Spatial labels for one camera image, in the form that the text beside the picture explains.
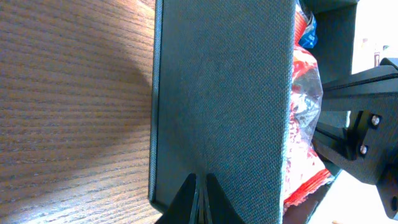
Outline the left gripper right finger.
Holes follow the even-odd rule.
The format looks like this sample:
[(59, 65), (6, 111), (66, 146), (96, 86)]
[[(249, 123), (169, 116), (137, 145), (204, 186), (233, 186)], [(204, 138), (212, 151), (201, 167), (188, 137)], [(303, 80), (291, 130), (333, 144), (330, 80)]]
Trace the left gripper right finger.
[(204, 218), (207, 224), (244, 224), (214, 174), (206, 175)]

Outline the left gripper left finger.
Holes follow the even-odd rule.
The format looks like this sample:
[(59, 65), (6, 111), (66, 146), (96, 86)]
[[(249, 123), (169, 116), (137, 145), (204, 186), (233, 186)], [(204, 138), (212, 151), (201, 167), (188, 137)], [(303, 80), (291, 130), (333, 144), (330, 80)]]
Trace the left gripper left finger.
[(198, 198), (197, 176), (191, 173), (178, 190), (170, 207), (155, 224), (197, 224)]

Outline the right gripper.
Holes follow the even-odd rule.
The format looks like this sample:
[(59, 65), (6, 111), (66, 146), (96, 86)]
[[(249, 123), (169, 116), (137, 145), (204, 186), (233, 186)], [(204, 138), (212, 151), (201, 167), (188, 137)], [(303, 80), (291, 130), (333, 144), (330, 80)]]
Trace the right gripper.
[(397, 59), (323, 85), (322, 111), (358, 110), (352, 128), (318, 123), (315, 149), (365, 184), (375, 185), (388, 218), (397, 219)]

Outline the red candy bag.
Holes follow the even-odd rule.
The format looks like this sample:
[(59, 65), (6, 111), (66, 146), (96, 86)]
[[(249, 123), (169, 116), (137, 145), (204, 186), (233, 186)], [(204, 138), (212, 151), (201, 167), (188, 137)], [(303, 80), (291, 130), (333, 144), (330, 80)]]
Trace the red candy bag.
[(295, 2), (295, 34), (289, 138), (284, 179), (284, 210), (303, 203), (308, 195), (333, 180), (312, 145), (323, 89), (315, 57), (299, 45), (310, 15), (303, 1)]

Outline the blue Oreo cookie pack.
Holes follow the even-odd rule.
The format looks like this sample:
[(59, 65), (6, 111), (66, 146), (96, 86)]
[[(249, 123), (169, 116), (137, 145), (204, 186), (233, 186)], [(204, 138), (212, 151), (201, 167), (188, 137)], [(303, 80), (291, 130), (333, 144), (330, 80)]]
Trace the blue Oreo cookie pack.
[(298, 42), (299, 45), (301, 45), (306, 49), (313, 49), (318, 41), (318, 37), (316, 35), (316, 28), (317, 28), (317, 21), (315, 19), (315, 16), (311, 14), (308, 19), (305, 31)]

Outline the black gift box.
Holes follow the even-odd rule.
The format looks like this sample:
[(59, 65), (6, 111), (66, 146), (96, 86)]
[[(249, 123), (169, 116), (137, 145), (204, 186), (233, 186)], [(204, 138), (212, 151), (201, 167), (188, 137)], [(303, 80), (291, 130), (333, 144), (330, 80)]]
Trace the black gift box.
[(282, 223), (295, 1), (155, 4), (149, 201), (214, 174), (244, 223)]

